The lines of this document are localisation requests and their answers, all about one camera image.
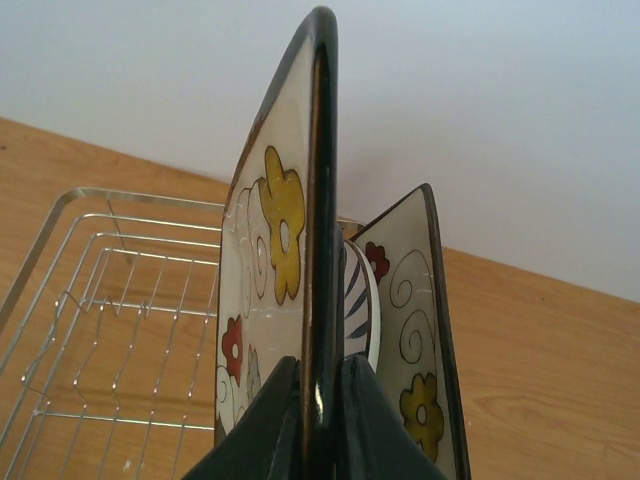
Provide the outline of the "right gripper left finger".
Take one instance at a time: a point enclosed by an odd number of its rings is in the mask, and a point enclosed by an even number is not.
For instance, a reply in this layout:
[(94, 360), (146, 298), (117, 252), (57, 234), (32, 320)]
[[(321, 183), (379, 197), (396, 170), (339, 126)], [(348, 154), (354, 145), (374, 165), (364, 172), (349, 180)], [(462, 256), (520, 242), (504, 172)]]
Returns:
[(300, 479), (300, 362), (282, 358), (239, 423), (186, 479)]

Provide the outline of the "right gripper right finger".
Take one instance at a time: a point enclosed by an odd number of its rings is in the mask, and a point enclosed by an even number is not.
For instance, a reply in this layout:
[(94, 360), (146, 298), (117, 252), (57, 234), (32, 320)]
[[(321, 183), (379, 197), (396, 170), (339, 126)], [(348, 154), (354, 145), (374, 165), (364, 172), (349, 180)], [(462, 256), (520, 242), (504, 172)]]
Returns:
[(340, 370), (339, 477), (341, 479), (442, 479), (444, 475), (411, 440), (363, 356)]

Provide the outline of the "square floral plate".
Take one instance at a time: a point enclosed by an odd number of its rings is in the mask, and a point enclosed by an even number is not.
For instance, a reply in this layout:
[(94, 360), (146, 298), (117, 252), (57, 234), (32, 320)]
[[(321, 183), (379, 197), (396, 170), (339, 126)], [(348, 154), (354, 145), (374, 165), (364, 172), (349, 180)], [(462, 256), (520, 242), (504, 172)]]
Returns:
[(422, 184), (353, 238), (381, 309), (376, 376), (400, 425), (447, 479), (471, 476), (432, 188)]

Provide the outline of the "round striped white plate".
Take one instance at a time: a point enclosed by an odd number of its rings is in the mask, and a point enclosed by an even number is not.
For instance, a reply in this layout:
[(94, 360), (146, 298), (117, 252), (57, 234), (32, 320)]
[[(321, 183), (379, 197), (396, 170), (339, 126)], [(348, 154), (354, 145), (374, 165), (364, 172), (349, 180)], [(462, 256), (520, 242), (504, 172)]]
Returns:
[(363, 251), (344, 241), (344, 354), (362, 355), (377, 370), (381, 344), (381, 307), (374, 271)]

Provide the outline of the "square dark rimmed plate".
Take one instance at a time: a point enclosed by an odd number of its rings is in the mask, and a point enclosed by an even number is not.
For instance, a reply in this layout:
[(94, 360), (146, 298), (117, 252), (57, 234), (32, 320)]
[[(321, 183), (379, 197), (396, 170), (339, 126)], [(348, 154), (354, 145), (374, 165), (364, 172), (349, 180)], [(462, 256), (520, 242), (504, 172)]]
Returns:
[(319, 6), (270, 82), (221, 224), (214, 447), (292, 356), (300, 362), (300, 479), (335, 474), (344, 271), (337, 81), (337, 22)]

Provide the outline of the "wire metal dish rack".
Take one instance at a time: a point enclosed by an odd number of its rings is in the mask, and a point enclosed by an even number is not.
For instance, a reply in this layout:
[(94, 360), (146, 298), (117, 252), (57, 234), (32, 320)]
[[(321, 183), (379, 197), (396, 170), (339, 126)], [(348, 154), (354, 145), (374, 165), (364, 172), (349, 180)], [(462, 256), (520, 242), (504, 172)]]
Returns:
[(60, 196), (1, 307), (5, 479), (186, 479), (214, 448), (223, 206)]

